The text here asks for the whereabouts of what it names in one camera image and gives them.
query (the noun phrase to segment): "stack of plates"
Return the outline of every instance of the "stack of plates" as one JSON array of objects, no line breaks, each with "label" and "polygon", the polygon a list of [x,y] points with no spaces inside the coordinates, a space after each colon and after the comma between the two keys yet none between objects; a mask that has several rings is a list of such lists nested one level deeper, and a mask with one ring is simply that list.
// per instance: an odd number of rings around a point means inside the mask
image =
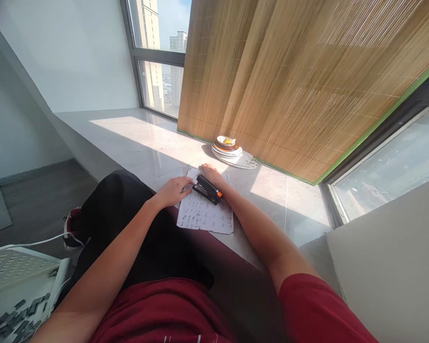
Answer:
[{"label": "stack of plates", "polygon": [[211,150],[221,161],[234,167],[253,169],[257,167],[257,161],[253,155],[243,151],[242,147],[225,136],[219,136],[213,143]]}]

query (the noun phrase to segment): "right hand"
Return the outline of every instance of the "right hand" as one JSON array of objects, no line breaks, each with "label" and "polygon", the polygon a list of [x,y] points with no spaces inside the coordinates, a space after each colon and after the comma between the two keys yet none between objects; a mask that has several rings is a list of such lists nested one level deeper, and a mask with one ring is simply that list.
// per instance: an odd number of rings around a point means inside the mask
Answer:
[{"label": "right hand", "polygon": [[219,170],[208,163],[202,164],[202,168],[204,169],[205,177],[222,191],[222,188],[227,185],[227,182],[224,180]]},{"label": "right hand", "polygon": [[183,192],[183,188],[193,184],[194,181],[192,178],[187,176],[170,179],[149,201],[155,204],[159,210],[164,207],[173,206],[179,203],[192,190],[192,187],[188,187]]}]

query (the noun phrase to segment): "black pants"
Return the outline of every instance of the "black pants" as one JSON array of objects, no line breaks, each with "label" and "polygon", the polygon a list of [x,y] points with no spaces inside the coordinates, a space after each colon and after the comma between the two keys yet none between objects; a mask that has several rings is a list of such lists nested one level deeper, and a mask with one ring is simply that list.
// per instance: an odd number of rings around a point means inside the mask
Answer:
[{"label": "black pants", "polygon": [[[97,185],[83,204],[80,216],[72,220],[72,229],[84,241],[91,239],[56,306],[152,196],[153,192],[140,179],[125,170],[114,171]],[[199,263],[182,229],[163,209],[153,220],[122,290],[168,277],[192,279],[208,289],[213,285],[213,276]]]}]

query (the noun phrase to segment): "white wall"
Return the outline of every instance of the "white wall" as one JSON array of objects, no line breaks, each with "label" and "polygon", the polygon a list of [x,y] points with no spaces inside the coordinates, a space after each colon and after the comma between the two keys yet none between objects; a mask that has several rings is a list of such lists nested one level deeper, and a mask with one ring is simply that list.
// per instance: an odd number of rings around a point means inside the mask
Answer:
[{"label": "white wall", "polygon": [[53,113],[138,107],[118,0],[0,0],[0,31]]},{"label": "white wall", "polygon": [[429,182],[327,242],[349,307],[380,342],[429,342]]},{"label": "white wall", "polygon": [[0,178],[72,157],[0,52]]},{"label": "white wall", "polygon": [[0,51],[4,59],[9,63],[10,69],[13,69],[22,82],[25,90],[34,99],[36,106],[41,111],[43,118],[49,120],[51,134],[61,137],[62,141],[72,152],[76,160],[97,180],[103,179],[106,175],[114,170],[121,169],[121,166],[106,156],[99,149],[94,147],[80,134],[68,127],[59,118],[57,118],[50,110],[45,99],[36,87],[32,78],[25,70],[22,63],[14,53],[11,46],[0,32]]}]

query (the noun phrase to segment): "red t-shirt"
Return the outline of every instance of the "red t-shirt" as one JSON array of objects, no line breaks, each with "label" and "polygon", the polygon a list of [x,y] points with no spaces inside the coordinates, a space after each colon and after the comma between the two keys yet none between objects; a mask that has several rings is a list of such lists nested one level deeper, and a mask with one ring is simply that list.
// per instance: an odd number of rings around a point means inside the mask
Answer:
[{"label": "red t-shirt", "polygon": [[[340,297],[319,278],[289,276],[281,285],[286,330],[295,342],[376,342]],[[201,284],[170,278],[121,292],[92,342],[236,342]]]}]

